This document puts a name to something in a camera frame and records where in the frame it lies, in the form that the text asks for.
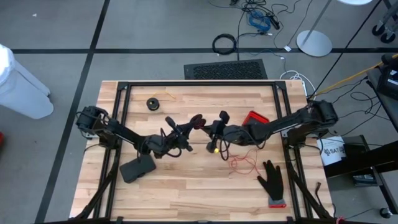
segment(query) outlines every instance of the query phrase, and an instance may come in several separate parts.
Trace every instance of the black tape roll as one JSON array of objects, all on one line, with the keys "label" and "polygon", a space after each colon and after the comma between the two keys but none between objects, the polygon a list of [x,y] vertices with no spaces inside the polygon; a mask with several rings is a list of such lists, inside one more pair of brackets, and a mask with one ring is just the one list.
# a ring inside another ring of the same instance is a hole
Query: black tape roll
[{"label": "black tape roll", "polygon": [[160,107],[159,100],[157,100],[157,98],[149,98],[147,100],[147,107],[151,111],[159,109]]}]

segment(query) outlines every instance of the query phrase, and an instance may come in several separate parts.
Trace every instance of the red wire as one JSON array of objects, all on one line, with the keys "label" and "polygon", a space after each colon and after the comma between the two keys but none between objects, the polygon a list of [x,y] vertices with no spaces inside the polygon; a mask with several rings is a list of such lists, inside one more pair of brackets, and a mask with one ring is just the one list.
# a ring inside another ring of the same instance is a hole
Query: red wire
[{"label": "red wire", "polygon": [[[255,151],[256,152],[255,159],[253,159],[252,157],[248,156],[251,151]],[[229,167],[233,170],[232,172],[237,172],[239,174],[247,175],[247,174],[250,174],[253,170],[256,170],[256,172],[259,175],[261,175],[260,172],[257,169],[257,166],[256,166],[256,164],[257,164],[257,149],[248,150],[246,155],[244,155],[243,157],[240,157],[239,155],[232,155],[232,154],[229,154],[229,157],[232,158],[231,160],[228,161]],[[249,172],[246,172],[246,173],[238,171],[237,168],[238,168],[238,162],[239,161],[248,162],[249,164],[251,164],[253,166],[252,169]]]}]

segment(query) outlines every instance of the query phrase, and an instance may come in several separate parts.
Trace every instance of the wooden table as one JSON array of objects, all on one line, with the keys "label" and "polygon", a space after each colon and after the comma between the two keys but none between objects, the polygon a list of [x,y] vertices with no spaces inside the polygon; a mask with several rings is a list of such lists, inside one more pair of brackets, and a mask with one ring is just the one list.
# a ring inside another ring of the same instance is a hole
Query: wooden table
[{"label": "wooden table", "polygon": [[[117,81],[105,81],[99,91],[97,106],[109,113],[113,110],[117,85]],[[304,107],[307,103],[301,81],[286,80],[286,85],[292,111]],[[157,91],[167,91],[176,99],[165,93],[156,94],[160,108],[149,111],[146,101]],[[284,108],[281,94],[279,98]],[[118,118],[121,116],[124,96],[121,99]],[[141,135],[160,134],[160,128],[169,133],[171,128],[164,121],[166,116],[182,124],[201,113],[207,124],[211,124],[219,119],[221,110],[229,113],[231,119],[228,124],[241,124],[251,110],[270,120],[277,119],[273,92],[268,86],[134,86],[126,126]],[[114,220],[122,216],[124,220],[142,221],[286,221],[287,216],[294,217],[280,134],[271,136],[264,149],[252,150],[249,155],[255,158],[257,153],[256,167],[263,177],[266,177],[266,173],[262,161],[270,159],[281,167],[286,208],[268,208],[268,194],[257,181],[257,172],[247,175],[233,172],[219,154],[207,152],[205,147],[209,140],[203,131],[194,130],[189,140],[193,152],[184,150],[179,158],[164,156],[163,159],[156,159],[157,169],[131,184],[123,182],[119,172],[111,218]],[[87,146],[96,143],[98,140],[88,141]],[[315,140],[307,140],[307,144],[316,146]],[[255,148],[231,146],[230,152],[244,156],[248,150]],[[312,147],[300,151],[308,189],[314,194],[316,183],[322,183],[319,196],[323,206],[332,215],[332,202],[319,151]],[[103,156],[102,147],[92,147],[85,153],[71,217],[80,213],[96,192]],[[136,150],[124,142],[120,164],[135,157]],[[239,172],[249,172],[251,169],[252,165],[248,162],[239,162]],[[298,188],[297,192],[301,214],[305,217],[302,194]],[[101,216],[104,215],[107,195],[106,192],[103,197]]]}]

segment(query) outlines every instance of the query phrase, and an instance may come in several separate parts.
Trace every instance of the black foot pedal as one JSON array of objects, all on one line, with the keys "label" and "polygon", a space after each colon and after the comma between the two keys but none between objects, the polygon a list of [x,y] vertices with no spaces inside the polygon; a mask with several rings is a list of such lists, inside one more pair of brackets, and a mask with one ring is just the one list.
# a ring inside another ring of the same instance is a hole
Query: black foot pedal
[{"label": "black foot pedal", "polygon": [[150,155],[141,155],[140,161],[134,159],[126,164],[120,166],[120,173],[122,173],[123,180],[126,183],[135,181],[138,177],[142,177],[156,169],[154,160]]}]

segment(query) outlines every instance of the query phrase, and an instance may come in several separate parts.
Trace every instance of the white cable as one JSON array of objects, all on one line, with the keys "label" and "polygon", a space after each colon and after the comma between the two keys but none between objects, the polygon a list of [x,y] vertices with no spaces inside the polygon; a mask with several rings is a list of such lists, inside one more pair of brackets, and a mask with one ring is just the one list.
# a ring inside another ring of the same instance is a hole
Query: white cable
[{"label": "white cable", "polygon": [[289,71],[287,71],[287,72],[282,73],[282,74],[280,75],[279,79],[282,79],[282,77],[283,77],[284,75],[286,75],[286,74],[288,74],[288,73],[290,73],[290,72],[294,72],[295,74],[294,74],[294,76],[290,77],[289,79],[291,79],[291,80],[301,80],[301,81],[303,81],[303,78],[305,78],[305,79],[309,82],[309,84],[311,85],[311,87],[313,88],[314,95],[317,95],[317,93],[315,92],[315,87],[314,87],[314,85],[312,85],[312,82],[311,82],[305,75],[300,74],[299,72],[297,72],[297,71],[295,71],[295,70],[289,70]]}]

